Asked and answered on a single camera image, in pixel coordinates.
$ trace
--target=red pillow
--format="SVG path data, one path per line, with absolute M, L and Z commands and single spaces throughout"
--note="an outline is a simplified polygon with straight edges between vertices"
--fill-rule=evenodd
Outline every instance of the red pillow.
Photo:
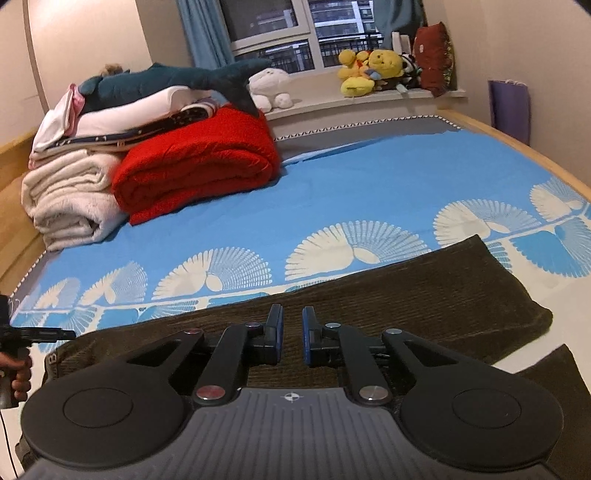
M 421 27 L 414 41 L 414 57 L 422 68 L 421 88 L 434 97 L 443 95 L 450 85 L 453 71 L 453 48 L 443 22 Z

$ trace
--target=wall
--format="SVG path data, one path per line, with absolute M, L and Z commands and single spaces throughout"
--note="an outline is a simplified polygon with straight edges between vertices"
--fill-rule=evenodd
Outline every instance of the wall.
M 152 61 L 192 67 L 193 59 L 174 0 L 136 0 Z
M 37 66 L 52 108 L 70 83 L 106 63 L 143 70 L 152 64 L 134 0 L 28 0 Z
M 0 150 L 43 119 L 22 13 L 22 0 L 0 9 Z
M 528 85 L 531 146 L 591 184 L 591 15 L 574 0 L 424 0 L 444 21 L 458 56 L 459 107 L 490 122 L 488 79 Z

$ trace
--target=panda plush toy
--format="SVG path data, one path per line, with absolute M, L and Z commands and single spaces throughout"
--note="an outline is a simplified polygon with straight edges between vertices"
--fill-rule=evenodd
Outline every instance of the panda plush toy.
M 404 70 L 401 83 L 409 90 L 420 88 L 421 67 L 418 66 L 417 61 L 410 53 L 403 53 L 400 56 L 402 57 L 402 69 Z

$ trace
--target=shark tail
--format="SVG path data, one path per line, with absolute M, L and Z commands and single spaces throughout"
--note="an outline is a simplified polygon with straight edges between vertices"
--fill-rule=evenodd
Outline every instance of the shark tail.
M 271 66 L 266 59 L 241 60 L 212 72 L 212 89 L 220 92 L 233 106 L 254 117 L 259 111 L 248 90 L 248 79 Z

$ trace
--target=wooden headboard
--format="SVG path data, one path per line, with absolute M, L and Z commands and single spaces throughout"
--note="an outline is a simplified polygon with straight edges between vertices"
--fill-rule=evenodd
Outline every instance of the wooden headboard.
M 0 147 L 0 293 L 10 295 L 45 251 L 21 207 L 21 181 L 35 132 Z

